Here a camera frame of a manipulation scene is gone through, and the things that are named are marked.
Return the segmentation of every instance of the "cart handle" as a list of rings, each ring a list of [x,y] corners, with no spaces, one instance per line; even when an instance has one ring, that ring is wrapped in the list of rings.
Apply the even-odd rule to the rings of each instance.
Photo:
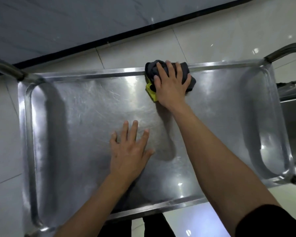
[[[277,51],[274,51],[272,54],[266,56],[264,60],[266,60],[269,63],[272,63],[274,61],[277,61],[278,59],[281,59],[286,55],[289,55],[295,52],[296,52],[296,43],[292,43]],[[291,183],[296,185],[296,175],[293,175],[290,181]]]
[[[0,73],[16,78],[18,81],[24,79],[26,72],[0,59]]]

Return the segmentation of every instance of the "skin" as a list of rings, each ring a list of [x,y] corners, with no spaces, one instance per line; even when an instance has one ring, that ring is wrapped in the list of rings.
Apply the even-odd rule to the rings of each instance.
[[[157,63],[160,78],[154,77],[159,102],[174,116],[198,183],[231,236],[240,220],[264,204],[280,206],[254,172],[236,157],[193,113],[185,102],[191,75],[182,84],[182,69],[166,62],[167,76]],[[112,134],[111,173],[97,192],[65,223],[55,236],[97,236],[108,215],[145,167],[153,150],[144,151],[149,137],[146,130],[136,142],[138,122],[127,138],[128,122],[123,125],[121,142]]]

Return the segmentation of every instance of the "forearm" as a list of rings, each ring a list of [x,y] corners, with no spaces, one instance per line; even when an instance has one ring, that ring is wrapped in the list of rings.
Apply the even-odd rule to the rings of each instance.
[[[226,229],[262,204],[279,205],[255,173],[238,159],[188,105],[172,111],[197,180]]]
[[[97,236],[128,184],[108,175],[94,195],[56,233],[56,237]]]

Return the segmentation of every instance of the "scratched metal surface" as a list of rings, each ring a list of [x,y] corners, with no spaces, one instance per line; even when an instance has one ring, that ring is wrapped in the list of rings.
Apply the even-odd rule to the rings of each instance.
[[[197,83],[186,101],[195,114],[267,186],[289,179],[294,164],[272,66],[251,61],[189,67]],[[82,206],[109,173],[110,134],[124,120],[139,121],[138,136],[150,129],[147,147],[156,153],[110,219],[207,201],[173,117],[145,91],[142,67],[40,75],[45,83],[30,91],[28,83],[19,84],[23,148],[33,148],[33,155],[24,156],[29,222],[57,227]],[[32,136],[26,137],[28,125]]]

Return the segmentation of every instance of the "tile floor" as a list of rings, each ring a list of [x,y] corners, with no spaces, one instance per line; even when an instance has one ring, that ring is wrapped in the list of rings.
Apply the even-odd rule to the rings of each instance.
[[[31,72],[140,67],[155,59],[215,62],[263,58],[296,42],[296,0],[254,0],[161,30],[28,68]],[[296,54],[273,63],[276,80],[296,79]],[[17,83],[0,77],[0,236],[22,236],[22,161]],[[270,190],[296,218],[296,186]],[[209,203],[166,212],[177,236],[229,236]],[[141,219],[132,236],[144,236]]]

